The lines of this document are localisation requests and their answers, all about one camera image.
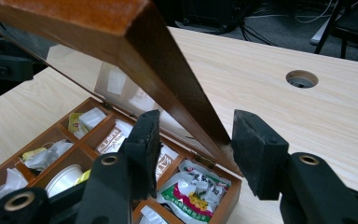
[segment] chair leg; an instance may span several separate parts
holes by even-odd
[[[341,59],[345,59],[345,54],[347,53],[347,40],[342,39],[341,43]]]

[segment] white packet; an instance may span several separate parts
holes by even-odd
[[[105,117],[106,115],[102,110],[100,110],[98,107],[94,107],[88,112],[82,114],[79,117],[79,120],[82,124],[84,124],[84,126],[86,126],[87,130],[91,130],[97,126],[97,124],[100,123]]]
[[[27,184],[28,181],[16,168],[7,168],[7,181],[0,186],[0,199],[17,189],[24,188]]]
[[[100,154],[118,152],[124,140],[130,135],[132,126],[120,119],[116,120],[116,126],[96,147]]]
[[[231,186],[231,181],[220,177],[217,174],[214,174],[213,172],[210,172],[204,167],[189,160],[184,160],[179,164],[179,171],[190,175],[197,175],[199,173],[202,173],[208,176],[215,183],[216,186],[223,187],[225,190],[228,190]]]
[[[197,190],[196,190],[197,195],[203,195],[209,189],[209,185],[206,182],[193,180],[193,181],[191,181],[191,183],[197,187]]]
[[[77,132],[74,132],[74,136],[78,139],[81,139],[86,133],[88,133],[89,130],[87,130],[86,126],[81,123],[81,120],[79,121],[79,130]]]
[[[142,217],[139,224],[168,224],[164,218],[162,218],[155,210],[147,205],[142,208],[141,213],[144,216]]]
[[[194,176],[186,173],[180,172],[173,175],[158,190],[157,201],[166,203],[185,223],[205,224],[213,216],[213,211],[207,210],[211,206],[200,209],[194,204],[196,186],[191,187],[192,180]]]
[[[205,200],[207,203],[211,204],[220,204],[222,201],[223,195],[225,194],[225,190],[220,186],[215,186],[206,191],[206,194],[201,198]]]
[[[61,141],[54,143],[54,145],[47,150],[37,153],[31,159],[25,161],[24,164],[30,169],[43,171],[55,162],[72,145],[73,143],[68,142],[66,139],[62,139]]]
[[[175,151],[169,147],[162,145],[161,151],[158,156],[158,162],[156,166],[156,180],[164,174],[164,172],[170,167],[171,163],[178,157]]]
[[[213,189],[216,186],[216,183],[209,176],[197,170],[192,171],[190,174],[194,176],[193,182],[204,182],[207,184],[208,189]]]

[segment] table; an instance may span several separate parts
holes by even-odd
[[[324,158],[358,190],[358,63],[170,28],[227,132],[234,109],[256,113],[289,142],[289,152]],[[310,89],[287,83],[306,70]],[[0,96],[0,164],[90,94],[47,68]],[[282,223],[278,202],[260,202],[243,180],[229,223]]]

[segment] grommet hole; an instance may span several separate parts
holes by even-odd
[[[103,165],[113,165],[118,161],[116,156],[108,156],[102,159],[101,163]]]
[[[306,155],[302,155],[300,156],[300,160],[308,165],[317,165],[319,164],[318,159],[312,157],[312,156],[306,156]]]
[[[23,192],[13,196],[5,203],[5,209],[7,211],[17,211],[34,201],[34,193],[31,191]]]
[[[311,72],[295,70],[286,75],[286,81],[294,87],[307,89],[316,86],[319,79]]]

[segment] brass insert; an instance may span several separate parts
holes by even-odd
[[[318,165],[319,164],[318,159],[316,159],[312,156],[302,155],[302,156],[300,156],[300,160],[308,165]]]
[[[103,165],[113,165],[118,161],[118,158],[116,156],[108,156],[101,160],[101,163]]]
[[[34,193],[31,191],[15,195],[5,203],[5,209],[9,212],[20,210],[34,201]]]

